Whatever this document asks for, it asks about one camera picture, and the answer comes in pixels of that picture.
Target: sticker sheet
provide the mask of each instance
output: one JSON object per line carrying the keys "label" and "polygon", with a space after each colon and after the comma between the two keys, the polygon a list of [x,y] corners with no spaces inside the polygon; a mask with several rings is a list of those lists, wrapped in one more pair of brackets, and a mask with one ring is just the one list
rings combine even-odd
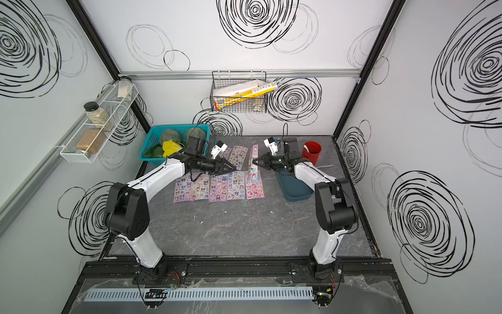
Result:
{"label": "sticker sheet", "polygon": [[265,197],[265,193],[263,191],[262,176],[260,175],[260,171],[258,171],[256,180],[250,180],[249,175],[250,175],[250,172],[246,171],[246,197],[247,197],[247,199]]}
{"label": "sticker sheet", "polygon": [[195,182],[192,182],[192,200],[209,199],[209,174],[202,174]]}
{"label": "sticker sheet", "polygon": [[228,179],[228,200],[246,199],[244,171],[234,171]]}
{"label": "sticker sheet", "polygon": [[246,178],[251,181],[258,180],[258,166],[253,164],[253,159],[255,158],[258,158],[258,145],[253,145],[253,148],[251,148],[249,153],[249,176]]}
{"label": "sticker sheet", "polygon": [[242,169],[242,164],[244,164],[244,159],[246,158],[247,147],[234,146],[232,154],[230,155],[229,162],[234,165],[237,170]]}
{"label": "sticker sheet", "polygon": [[226,201],[228,193],[228,173],[211,176],[211,187],[209,189],[209,202]]}
{"label": "sticker sheet", "polygon": [[174,203],[192,200],[192,181],[190,175],[184,175],[176,179],[174,185]]}
{"label": "sticker sheet", "polygon": [[232,149],[230,147],[227,147],[224,152],[219,152],[218,156],[223,157],[226,160],[228,160],[231,153],[232,153]]}

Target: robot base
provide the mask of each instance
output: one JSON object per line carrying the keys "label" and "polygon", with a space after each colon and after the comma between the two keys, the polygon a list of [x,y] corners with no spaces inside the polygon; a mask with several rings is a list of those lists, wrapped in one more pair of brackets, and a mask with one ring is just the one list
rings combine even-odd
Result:
{"label": "robot base", "polygon": [[310,250],[308,266],[310,276],[315,280],[321,281],[326,279],[329,275],[333,275],[336,282],[340,281],[341,267],[337,260],[326,265],[318,264],[314,257],[314,253]]}
{"label": "robot base", "polygon": [[138,284],[180,284],[185,283],[188,264],[169,262],[162,254],[159,263],[154,268],[139,267]]}

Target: green vegetable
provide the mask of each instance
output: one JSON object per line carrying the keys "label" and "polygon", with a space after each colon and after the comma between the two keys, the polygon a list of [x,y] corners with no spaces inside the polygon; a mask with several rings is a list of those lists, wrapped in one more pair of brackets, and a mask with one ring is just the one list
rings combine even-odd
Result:
{"label": "green vegetable", "polygon": [[146,157],[147,155],[150,155],[157,147],[160,147],[160,144],[145,149],[145,151],[141,153],[141,156]]}
{"label": "green vegetable", "polygon": [[163,154],[164,150],[162,149],[162,147],[156,147],[150,156],[151,158],[162,158]]}
{"label": "green vegetable", "polygon": [[167,129],[162,132],[159,138],[159,143],[162,145],[166,141],[173,140],[176,143],[181,143],[181,135],[176,130]]}
{"label": "green vegetable", "polygon": [[201,128],[191,128],[191,129],[189,129],[187,131],[187,133],[185,134],[185,142],[188,142],[188,138],[191,137],[191,136],[205,140],[206,139],[206,131],[204,131]]}

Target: red pen holder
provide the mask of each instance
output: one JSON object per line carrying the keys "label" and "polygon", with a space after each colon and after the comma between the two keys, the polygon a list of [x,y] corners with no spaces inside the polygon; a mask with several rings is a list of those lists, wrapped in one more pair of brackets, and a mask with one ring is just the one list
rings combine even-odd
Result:
{"label": "red pen holder", "polygon": [[317,159],[319,158],[319,155],[321,154],[322,146],[319,143],[312,142],[312,141],[305,143],[305,146],[307,146],[307,148],[309,149],[309,152],[307,152],[305,147],[303,147],[302,158],[307,158],[315,166],[315,164],[317,163]]}

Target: spiral drawing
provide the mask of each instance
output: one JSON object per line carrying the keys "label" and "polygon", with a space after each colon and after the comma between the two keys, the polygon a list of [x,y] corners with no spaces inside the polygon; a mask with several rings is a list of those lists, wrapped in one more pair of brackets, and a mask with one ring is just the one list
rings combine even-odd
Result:
{"label": "spiral drawing", "polygon": [[434,64],[431,91],[448,119],[502,128],[502,1],[483,1],[457,26]]}
{"label": "spiral drawing", "polygon": [[395,208],[388,210],[389,222],[403,267],[416,282],[425,283],[428,275],[449,277],[467,267],[474,229],[462,202],[443,181],[425,171],[406,172],[392,185],[387,207]]}
{"label": "spiral drawing", "polygon": [[61,68],[59,73],[68,77],[83,74],[87,67],[87,48],[80,33],[62,17],[45,14],[44,18],[51,26],[60,45]]}
{"label": "spiral drawing", "polygon": [[391,187],[396,182],[402,183],[401,179],[398,179],[399,172],[394,168],[393,165],[387,163],[378,164],[371,173],[371,189],[373,190],[373,196],[382,208],[388,209],[388,199]]}
{"label": "spiral drawing", "polygon": [[462,141],[472,162],[484,171],[502,177],[502,137],[499,128],[464,125]]}
{"label": "spiral drawing", "polygon": [[359,124],[359,127],[349,128],[340,142],[340,150],[354,184],[361,181],[366,173],[368,166],[368,149],[366,144],[370,137],[371,126],[369,121],[363,120]]}
{"label": "spiral drawing", "polygon": [[246,118],[254,123],[258,124],[267,124],[270,121],[274,120],[274,117],[272,117],[269,114],[258,114],[258,113],[246,113]]}
{"label": "spiral drawing", "polygon": [[[356,37],[356,39],[354,39],[347,52],[347,61],[350,65],[356,68],[362,68],[364,66],[381,27],[381,25],[373,26],[362,32]],[[389,37],[380,51],[375,65],[373,66],[371,81],[375,85],[382,84],[389,74],[390,64],[387,57],[391,52],[395,37],[396,30],[392,28]]]}
{"label": "spiral drawing", "polygon": [[272,46],[282,53],[299,53],[310,46],[318,31],[319,22],[315,11],[309,6],[298,4],[293,25],[282,38],[274,41]]}
{"label": "spiral drawing", "polygon": [[152,69],[188,71],[190,59],[173,48],[166,33],[155,25],[134,25],[126,35],[125,42],[136,61]]}
{"label": "spiral drawing", "polygon": [[124,116],[120,121],[114,121],[117,127],[112,133],[110,141],[119,146],[129,145],[134,141],[136,136],[138,136],[138,133],[140,132],[140,123],[131,109],[128,109],[124,114],[126,109],[123,105],[115,105],[111,109],[111,112],[115,111],[116,106],[118,106],[118,109],[113,116],[116,118],[121,117],[122,115]]}
{"label": "spiral drawing", "polygon": [[[315,12],[298,0],[216,0],[216,7],[228,37],[250,49],[272,44],[279,52],[298,53],[312,43],[319,28]],[[298,9],[302,21],[295,24]]]}
{"label": "spiral drawing", "polygon": [[47,94],[61,69],[56,35],[33,2],[11,0],[0,7],[0,95]]}
{"label": "spiral drawing", "polygon": [[203,109],[192,120],[193,124],[211,125],[211,134],[216,136],[241,136],[242,123],[234,114]]}
{"label": "spiral drawing", "polygon": [[[74,186],[58,200],[57,214],[68,220],[71,247],[82,256],[99,256],[108,239],[108,227],[103,223],[103,217],[112,185],[113,182],[103,181],[87,190]],[[73,207],[69,215],[64,215],[62,212],[67,203],[73,204]]]}
{"label": "spiral drawing", "polygon": [[322,88],[316,78],[278,78],[277,90],[270,93],[268,112],[277,120],[314,123],[321,105]]}
{"label": "spiral drawing", "polygon": [[[138,104],[138,107],[143,111],[143,114],[149,120],[149,123],[152,124],[153,117],[147,112],[147,105],[139,94],[136,97],[136,103]],[[119,106],[114,116],[122,116],[124,110],[125,108],[123,106]],[[140,130],[143,129],[138,118],[136,118],[135,114],[130,108],[127,110],[124,117],[120,121],[115,121],[115,123],[117,124],[117,127],[112,133],[110,141],[119,146],[126,146],[132,143],[136,136],[138,136]]]}
{"label": "spiral drawing", "polygon": [[98,155],[99,161],[108,171],[115,171],[122,167],[127,159],[127,146],[108,141]]}

